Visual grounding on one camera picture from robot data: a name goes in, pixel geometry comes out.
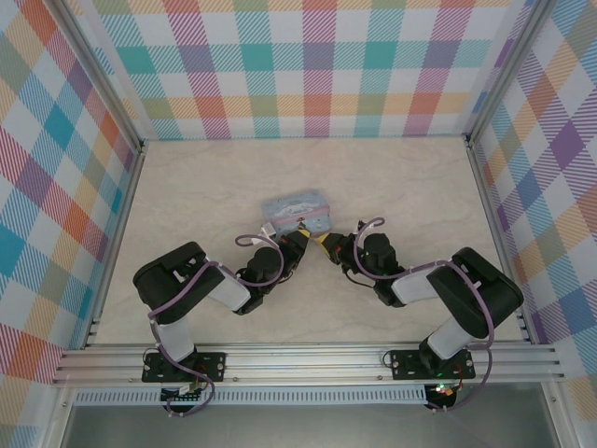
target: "marble-patterned surface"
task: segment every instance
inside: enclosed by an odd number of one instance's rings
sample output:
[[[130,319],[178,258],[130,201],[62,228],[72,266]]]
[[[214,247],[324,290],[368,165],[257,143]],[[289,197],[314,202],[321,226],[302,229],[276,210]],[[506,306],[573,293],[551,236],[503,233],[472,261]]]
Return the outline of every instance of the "marble-patterned surface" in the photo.
[[[335,231],[384,216],[382,230],[404,265],[447,258],[464,245],[498,263],[460,138],[151,143],[96,342],[152,340],[148,309],[132,285],[139,267],[195,240],[236,270],[254,249],[234,237],[258,231],[261,202],[305,189],[326,195]],[[188,319],[197,343],[406,342],[420,341],[448,315],[440,300],[386,307],[312,242],[294,277],[250,315],[203,301]],[[518,340],[516,319],[496,337]]]

